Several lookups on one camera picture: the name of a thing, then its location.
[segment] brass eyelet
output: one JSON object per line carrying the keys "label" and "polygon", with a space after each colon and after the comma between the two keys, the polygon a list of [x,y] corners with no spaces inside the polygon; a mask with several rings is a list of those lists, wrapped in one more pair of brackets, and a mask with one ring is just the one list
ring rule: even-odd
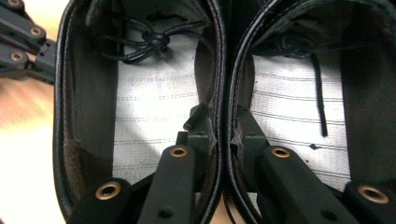
{"label": "brass eyelet", "polygon": [[95,193],[99,200],[109,200],[116,197],[121,192],[121,185],[118,182],[111,181],[102,185]]}
{"label": "brass eyelet", "polygon": [[13,52],[11,54],[11,60],[14,62],[18,62],[23,59],[23,55],[19,52]]}
{"label": "brass eyelet", "polygon": [[173,157],[184,157],[187,153],[187,150],[183,147],[177,147],[171,150],[171,155]]}
{"label": "brass eyelet", "polygon": [[381,192],[379,189],[370,186],[358,186],[358,193],[373,203],[389,203],[389,197],[386,194]]}
{"label": "brass eyelet", "polygon": [[274,154],[274,156],[283,158],[283,159],[290,156],[290,153],[286,149],[279,148],[279,147],[272,149],[271,152]]}
{"label": "brass eyelet", "polygon": [[30,29],[30,33],[32,35],[41,35],[41,29],[38,27],[33,27],[32,29]]}
{"label": "brass eyelet", "polygon": [[20,4],[20,0],[8,0],[8,4],[12,7],[17,7]]}

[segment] shoe tongue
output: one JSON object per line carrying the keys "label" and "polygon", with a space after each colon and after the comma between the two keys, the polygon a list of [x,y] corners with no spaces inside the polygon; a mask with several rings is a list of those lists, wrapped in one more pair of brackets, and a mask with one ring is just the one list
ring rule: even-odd
{"label": "shoe tongue", "polygon": [[[283,33],[289,29],[303,31],[319,42],[333,42],[341,37],[342,31],[349,25],[349,19],[356,3],[370,8],[377,20],[377,27],[396,43],[396,8],[388,1],[375,0],[292,0],[281,1],[270,9],[267,18],[258,36],[255,38],[253,48],[257,47],[270,35]],[[301,27],[292,27],[299,22]]]}
{"label": "shoe tongue", "polygon": [[[144,19],[148,22],[178,19],[179,23],[184,20],[205,21],[207,25],[212,23],[199,0],[123,0],[122,6],[121,11],[126,16]],[[115,8],[119,7],[112,5],[111,0],[92,0],[85,23],[87,26],[92,26],[105,13],[114,12]]]}

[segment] leather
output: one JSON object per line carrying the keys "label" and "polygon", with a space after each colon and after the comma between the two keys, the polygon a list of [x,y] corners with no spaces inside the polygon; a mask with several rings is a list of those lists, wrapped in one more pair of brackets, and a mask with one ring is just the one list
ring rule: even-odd
{"label": "leather", "polygon": [[[227,40],[219,3],[216,0],[200,3],[200,13],[205,11],[212,22],[217,53],[210,114],[217,141],[196,218],[197,222],[208,223],[219,203],[223,173],[221,112]],[[90,186],[110,178],[112,172],[117,63],[100,56],[93,48],[92,37],[117,35],[117,29],[106,9],[100,10],[99,17],[89,20],[88,28],[85,21],[90,4],[90,1],[70,1],[61,22],[56,54],[53,169],[58,202],[66,220]],[[106,50],[115,52],[116,49],[116,46],[107,46]],[[204,72],[198,72],[197,76],[203,76],[197,80],[207,80]],[[198,85],[202,89],[205,82]]]}
{"label": "leather", "polygon": [[[226,178],[233,194],[234,203],[247,223],[261,223],[261,217],[253,207],[244,189],[244,177],[238,169],[238,157],[233,154],[233,139],[237,132],[237,106],[240,104],[240,92],[245,87],[242,79],[246,76],[244,64],[251,49],[260,45],[268,36],[281,32],[288,27],[292,20],[307,10],[322,6],[333,1],[322,0],[270,0],[261,7],[256,1],[233,1],[232,41],[230,49],[233,52],[231,58],[231,77],[227,101],[226,120]],[[389,1],[348,1],[372,8],[372,15],[379,18],[372,22],[371,26],[359,29],[373,30],[379,27],[382,31],[384,44],[378,48],[359,49],[342,54],[344,62],[343,88],[346,109],[346,132],[349,145],[349,159],[352,180],[364,180],[393,186],[396,177],[396,169],[393,159],[394,124],[396,122],[393,112],[395,90],[390,86],[395,85],[395,53],[394,35],[395,7]],[[356,26],[346,30],[345,39],[352,38],[356,33]],[[374,64],[369,69],[366,64]],[[361,78],[350,74],[361,74]]]}

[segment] wooden surface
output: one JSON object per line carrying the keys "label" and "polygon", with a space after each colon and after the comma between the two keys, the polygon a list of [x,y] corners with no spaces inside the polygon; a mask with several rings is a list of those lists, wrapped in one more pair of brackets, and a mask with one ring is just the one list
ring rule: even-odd
{"label": "wooden surface", "polygon": [[[67,1],[24,3],[34,22],[56,40]],[[52,178],[52,122],[51,85],[0,78],[0,218],[5,224],[64,223]],[[212,223],[231,223],[223,203]]]}

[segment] black plastic bracket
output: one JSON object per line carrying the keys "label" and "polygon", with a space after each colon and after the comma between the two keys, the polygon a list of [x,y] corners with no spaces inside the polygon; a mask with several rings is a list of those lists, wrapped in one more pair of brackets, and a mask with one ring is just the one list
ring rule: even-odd
{"label": "black plastic bracket", "polygon": [[262,191],[270,187],[275,194],[273,199],[277,200],[274,204],[283,210],[283,217],[274,218],[271,217],[276,213],[274,209],[267,210],[268,206],[259,203],[268,223],[359,223],[288,148],[266,148],[257,159],[256,173]]}
{"label": "black plastic bracket", "polygon": [[[55,49],[45,30],[26,15],[22,0],[0,0],[0,77],[33,77],[53,84]],[[33,62],[26,52],[35,56]]]}
{"label": "black plastic bracket", "polygon": [[396,221],[396,195],[383,186],[350,182],[344,191],[344,201],[360,223],[386,224]]}
{"label": "black plastic bracket", "polygon": [[176,145],[161,156],[138,223],[192,223],[195,153]]}
{"label": "black plastic bracket", "polygon": [[238,106],[237,111],[238,130],[242,145],[239,146],[238,158],[244,174],[247,191],[257,192],[255,178],[255,161],[262,154],[264,148],[269,147],[267,138],[250,111]]}

